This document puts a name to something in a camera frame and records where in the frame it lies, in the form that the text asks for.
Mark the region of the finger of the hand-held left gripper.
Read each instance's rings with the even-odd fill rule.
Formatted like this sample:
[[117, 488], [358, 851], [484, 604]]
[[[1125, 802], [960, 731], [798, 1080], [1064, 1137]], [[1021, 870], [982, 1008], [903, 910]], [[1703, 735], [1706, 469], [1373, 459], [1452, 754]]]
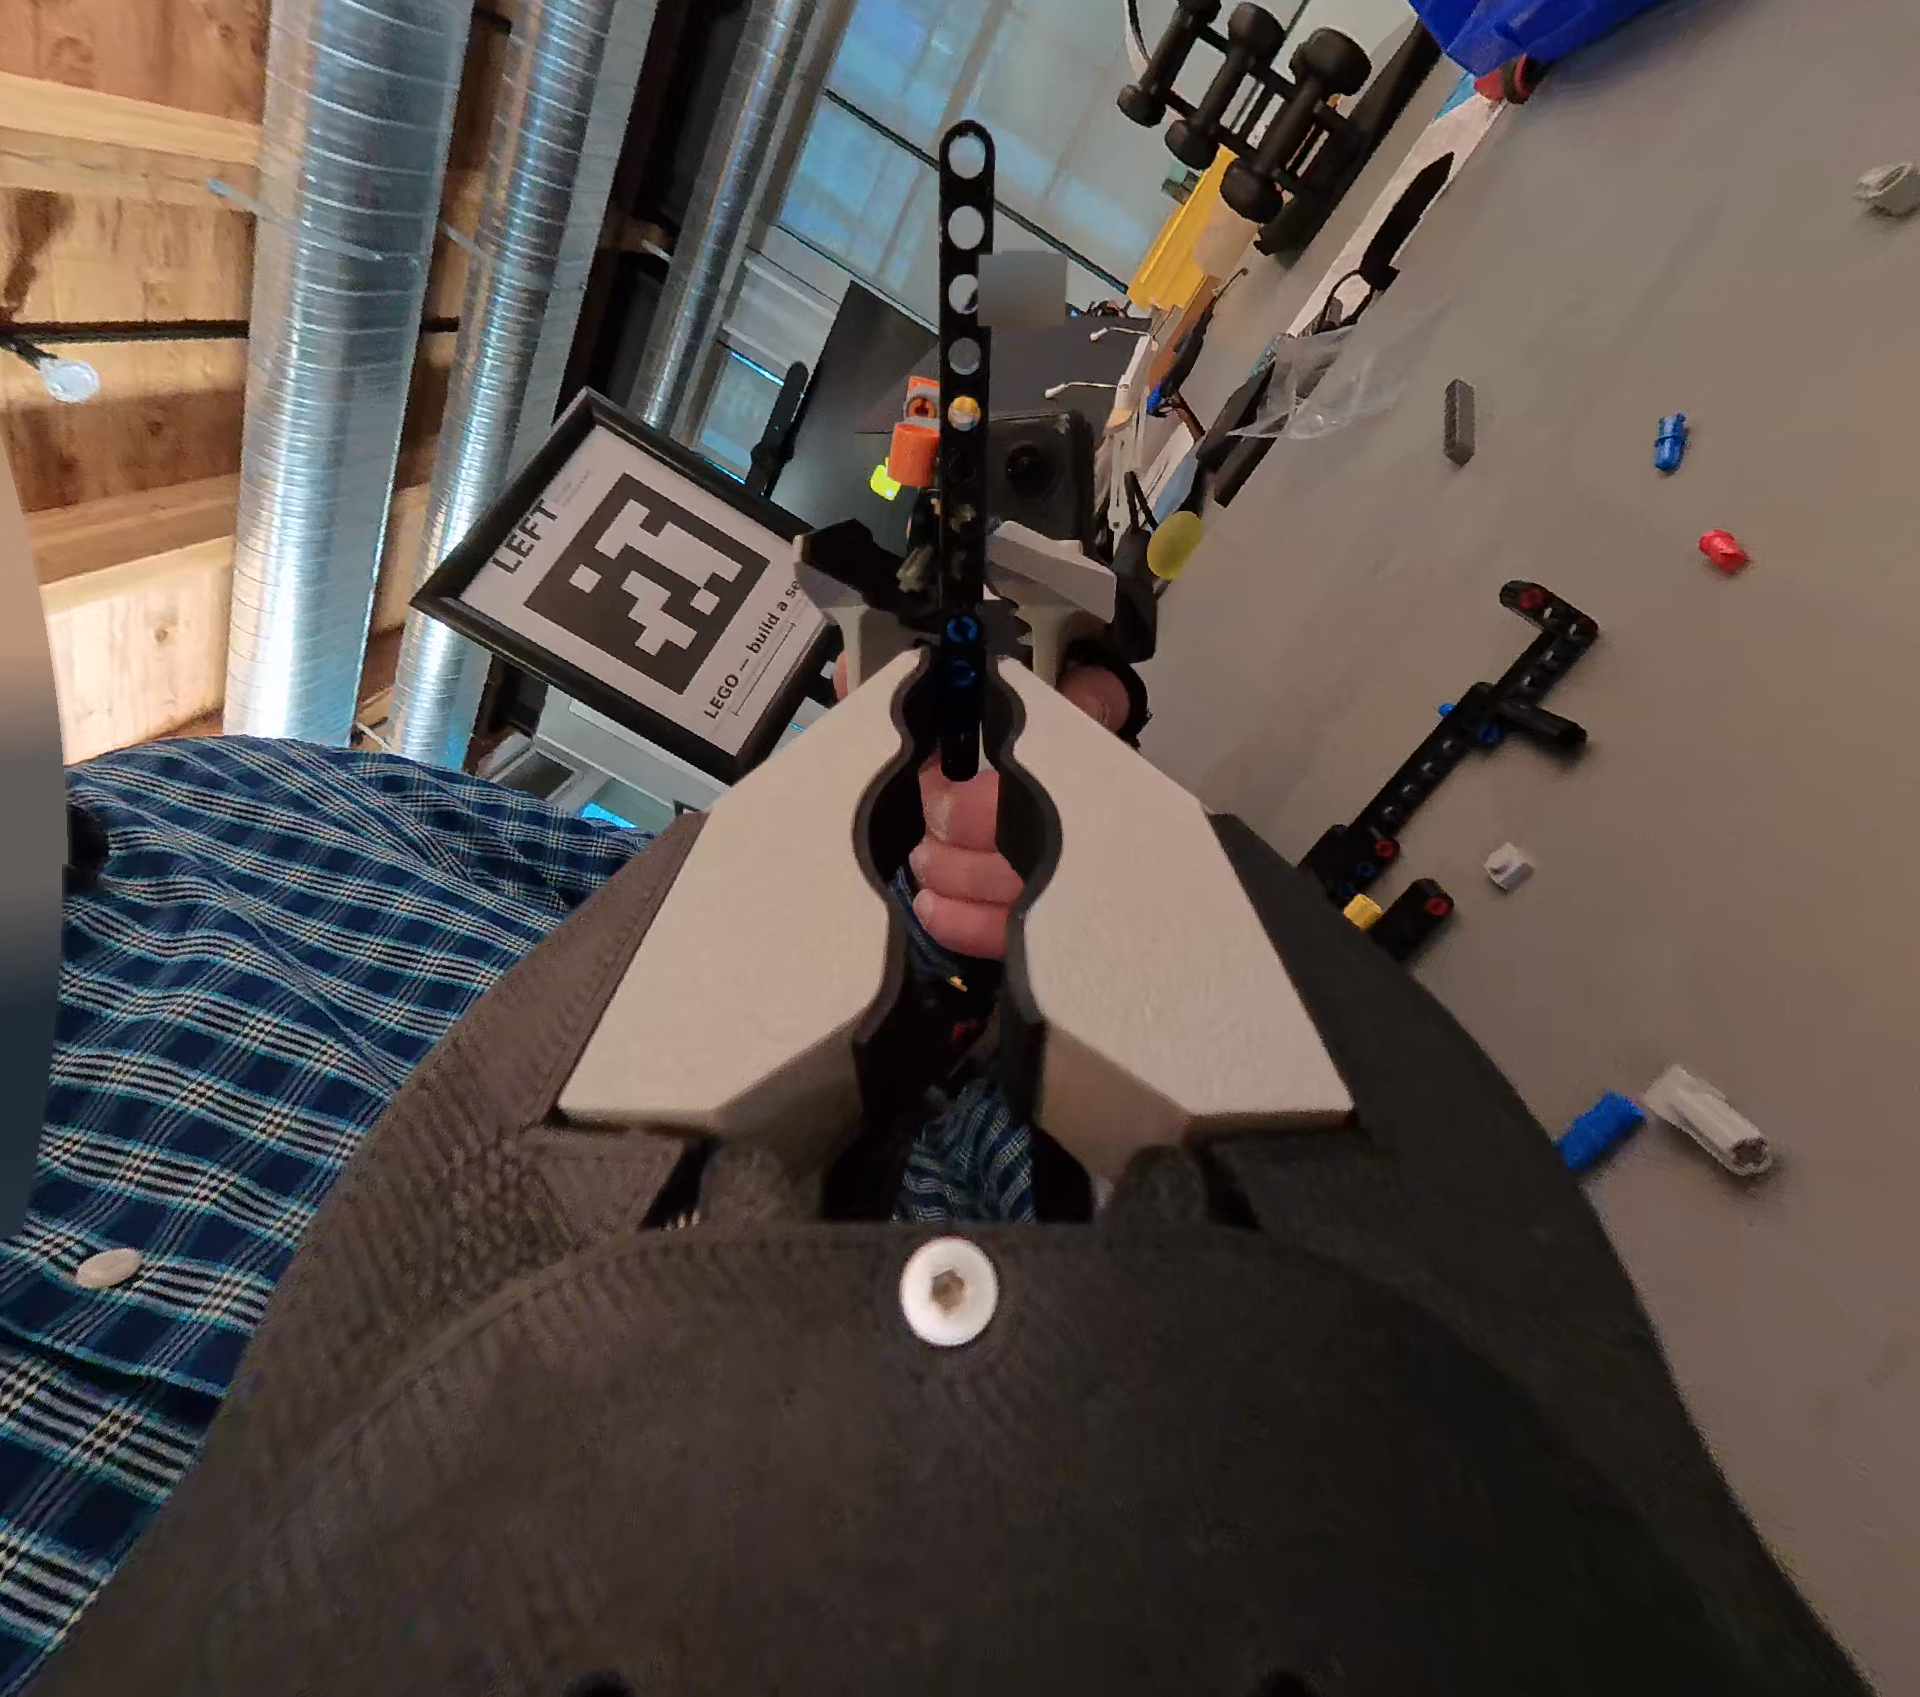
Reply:
[[1070, 648], [1114, 619], [1114, 572], [1080, 539], [1051, 539], [1025, 522], [996, 526], [996, 598], [1029, 628], [1033, 670], [1060, 681]]
[[842, 634], [837, 684], [865, 684], [903, 653], [919, 648], [919, 631], [912, 624], [900, 621], [900, 615], [888, 609], [869, 604], [859, 594], [853, 594], [853, 602], [832, 604], [832, 621]]

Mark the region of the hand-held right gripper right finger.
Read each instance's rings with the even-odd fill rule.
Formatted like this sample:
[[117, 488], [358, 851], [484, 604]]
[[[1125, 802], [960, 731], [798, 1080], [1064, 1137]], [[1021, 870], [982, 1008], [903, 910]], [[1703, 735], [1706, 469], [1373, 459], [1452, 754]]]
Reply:
[[1356, 1119], [1208, 809], [1014, 658], [990, 684], [1013, 1069], [1089, 1179], [1143, 1153]]

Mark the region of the yellow storage bins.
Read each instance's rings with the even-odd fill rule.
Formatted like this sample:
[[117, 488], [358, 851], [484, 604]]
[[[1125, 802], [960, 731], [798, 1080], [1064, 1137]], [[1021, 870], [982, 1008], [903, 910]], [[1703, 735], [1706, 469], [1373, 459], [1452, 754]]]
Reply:
[[1254, 243], [1258, 222], [1237, 215], [1233, 204], [1221, 198], [1233, 164], [1236, 152], [1221, 150], [1214, 165], [1197, 176], [1193, 195], [1163, 222], [1127, 284], [1132, 308], [1184, 308], [1197, 292], [1226, 284], [1237, 269]]

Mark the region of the clear plastic bag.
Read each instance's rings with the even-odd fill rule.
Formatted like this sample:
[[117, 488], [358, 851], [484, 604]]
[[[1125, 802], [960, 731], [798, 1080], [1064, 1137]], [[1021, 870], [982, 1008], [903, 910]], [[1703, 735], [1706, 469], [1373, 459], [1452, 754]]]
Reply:
[[1365, 308], [1356, 323], [1289, 338], [1267, 389], [1270, 435], [1314, 442], [1388, 411], [1424, 363], [1447, 300]]

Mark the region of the black lego chassis assembly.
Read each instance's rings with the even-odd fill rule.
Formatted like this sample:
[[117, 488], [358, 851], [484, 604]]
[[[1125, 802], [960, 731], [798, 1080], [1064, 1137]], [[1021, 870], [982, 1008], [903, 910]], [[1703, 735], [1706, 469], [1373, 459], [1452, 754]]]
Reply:
[[950, 782], [982, 768], [990, 715], [990, 428], [992, 334], [982, 262], [992, 256], [996, 144], [963, 120], [939, 144], [939, 354], [933, 481], [916, 500], [900, 563], [900, 613], [933, 642], [933, 735]]

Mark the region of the black curved lego panel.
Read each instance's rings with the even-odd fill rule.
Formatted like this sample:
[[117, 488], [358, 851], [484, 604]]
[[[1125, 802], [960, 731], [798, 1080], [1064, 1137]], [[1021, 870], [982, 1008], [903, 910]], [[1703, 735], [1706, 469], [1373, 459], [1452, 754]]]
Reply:
[[1456, 174], [1456, 152], [1442, 152], [1416, 174], [1409, 188], [1390, 204], [1388, 215], [1369, 238], [1357, 277], [1369, 292], [1386, 292], [1399, 280], [1399, 256], [1418, 222], [1428, 215], [1431, 204], [1447, 188]]

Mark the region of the black box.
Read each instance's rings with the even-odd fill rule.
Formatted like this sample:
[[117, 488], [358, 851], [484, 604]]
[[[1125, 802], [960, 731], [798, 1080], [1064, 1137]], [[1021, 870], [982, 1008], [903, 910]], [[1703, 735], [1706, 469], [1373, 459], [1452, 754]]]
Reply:
[[1189, 509], [1208, 511], [1229, 504], [1292, 424], [1292, 409], [1292, 367], [1274, 358], [1258, 367], [1229, 396], [1218, 418], [1194, 446]]

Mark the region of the black angled lego beam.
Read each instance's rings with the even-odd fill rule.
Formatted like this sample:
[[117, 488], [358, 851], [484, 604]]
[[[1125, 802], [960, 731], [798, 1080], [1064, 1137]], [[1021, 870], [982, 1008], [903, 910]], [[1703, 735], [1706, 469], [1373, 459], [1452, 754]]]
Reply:
[[1373, 802], [1350, 822], [1335, 822], [1302, 858], [1323, 896], [1396, 966], [1420, 958], [1456, 918], [1456, 896], [1436, 877], [1411, 877], [1390, 900], [1377, 899], [1377, 880], [1400, 862], [1405, 829], [1447, 774], [1509, 739], [1552, 754], [1589, 745], [1589, 727], [1552, 711], [1547, 696], [1598, 646], [1594, 615], [1532, 578], [1503, 582], [1500, 604], [1532, 628], [1532, 646], [1493, 681], [1475, 681], [1452, 702]]

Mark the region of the silver air duct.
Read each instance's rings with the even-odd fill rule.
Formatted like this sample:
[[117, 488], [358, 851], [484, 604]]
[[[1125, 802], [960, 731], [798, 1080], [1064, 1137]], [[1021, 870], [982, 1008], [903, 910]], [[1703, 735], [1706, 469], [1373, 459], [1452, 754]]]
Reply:
[[656, 3], [514, 5], [415, 587], [557, 424]]
[[703, 424], [703, 380], [803, 82], [818, 0], [751, 0], [669, 259], [629, 411], [672, 442]]
[[271, 0], [228, 731], [345, 745], [473, 0]]

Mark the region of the framed marker sign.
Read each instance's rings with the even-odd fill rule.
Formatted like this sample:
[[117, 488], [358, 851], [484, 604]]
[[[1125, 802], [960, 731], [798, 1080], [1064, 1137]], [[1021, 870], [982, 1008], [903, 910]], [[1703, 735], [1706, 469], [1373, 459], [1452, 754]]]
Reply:
[[413, 604], [730, 787], [827, 681], [803, 519], [583, 389]]

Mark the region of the paper instruction sheet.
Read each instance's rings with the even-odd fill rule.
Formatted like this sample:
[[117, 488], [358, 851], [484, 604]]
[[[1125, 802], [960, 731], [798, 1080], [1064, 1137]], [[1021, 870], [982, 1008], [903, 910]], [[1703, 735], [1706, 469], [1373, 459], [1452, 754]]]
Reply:
[[1488, 96], [1479, 77], [1458, 74], [1405, 152], [1369, 164], [1357, 181], [1365, 213], [1347, 229], [1335, 229], [1325, 256], [1308, 262], [1308, 292], [1262, 354], [1262, 367], [1277, 358], [1289, 338], [1357, 320], [1399, 280], [1416, 229], [1468, 165], [1500, 111], [1503, 101]]

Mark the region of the black pole device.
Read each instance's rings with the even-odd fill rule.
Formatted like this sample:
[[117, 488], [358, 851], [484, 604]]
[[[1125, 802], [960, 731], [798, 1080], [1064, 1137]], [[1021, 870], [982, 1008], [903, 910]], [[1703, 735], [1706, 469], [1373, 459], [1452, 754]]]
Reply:
[[758, 432], [758, 442], [751, 446], [751, 469], [745, 480], [748, 493], [766, 502], [771, 500], [787, 467], [794, 463], [806, 411], [806, 391], [810, 391], [810, 367], [794, 363], [781, 377], [781, 386]]

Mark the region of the black board panel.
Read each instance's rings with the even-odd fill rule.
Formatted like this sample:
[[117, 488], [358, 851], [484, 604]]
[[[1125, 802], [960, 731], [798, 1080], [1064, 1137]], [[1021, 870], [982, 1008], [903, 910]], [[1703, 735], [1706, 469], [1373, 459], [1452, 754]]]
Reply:
[[[1099, 316], [996, 334], [992, 425], [1033, 411], [1080, 411], [1099, 432], [1140, 337], [1135, 320]], [[859, 284], [850, 286], [798, 405], [794, 457], [777, 481], [779, 509], [815, 530], [857, 519], [887, 553], [907, 553], [912, 494], [887, 500], [872, 472], [907, 411], [908, 377], [937, 374], [937, 347], [933, 330]]]

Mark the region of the blue plaid shirt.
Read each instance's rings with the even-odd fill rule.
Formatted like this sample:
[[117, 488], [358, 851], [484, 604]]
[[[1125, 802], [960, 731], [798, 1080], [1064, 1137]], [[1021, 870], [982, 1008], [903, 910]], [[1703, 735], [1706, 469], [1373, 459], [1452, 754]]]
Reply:
[[340, 1172], [446, 1027], [634, 845], [286, 741], [69, 774], [49, 1124], [5, 1248], [5, 1693], [203, 1446]]

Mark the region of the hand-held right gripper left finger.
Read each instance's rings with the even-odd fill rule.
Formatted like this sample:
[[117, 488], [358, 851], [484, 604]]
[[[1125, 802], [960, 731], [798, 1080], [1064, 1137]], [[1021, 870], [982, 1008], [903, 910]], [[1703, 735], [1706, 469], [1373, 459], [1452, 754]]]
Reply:
[[928, 670], [893, 654], [687, 833], [559, 1088], [566, 1128], [762, 1151], [823, 1218], [887, 1220], [862, 1071], [907, 984], [907, 926], [876, 834], [893, 787], [919, 811], [908, 711]]

